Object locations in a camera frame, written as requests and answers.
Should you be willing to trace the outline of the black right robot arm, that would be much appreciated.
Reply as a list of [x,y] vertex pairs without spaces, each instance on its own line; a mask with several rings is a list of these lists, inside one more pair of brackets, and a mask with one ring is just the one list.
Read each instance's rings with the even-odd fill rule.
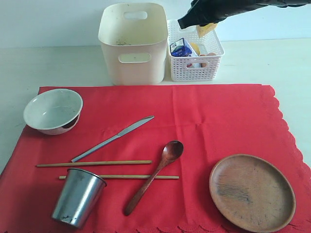
[[309,0],[193,0],[191,8],[178,20],[181,29],[190,26],[205,26],[226,18],[250,12],[266,6],[279,8],[300,7],[310,4]]

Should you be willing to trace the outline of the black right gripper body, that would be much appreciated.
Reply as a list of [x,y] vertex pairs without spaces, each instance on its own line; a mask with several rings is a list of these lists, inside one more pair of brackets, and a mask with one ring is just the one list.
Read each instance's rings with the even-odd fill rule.
[[192,24],[218,23],[224,19],[265,7],[259,0],[194,0]]

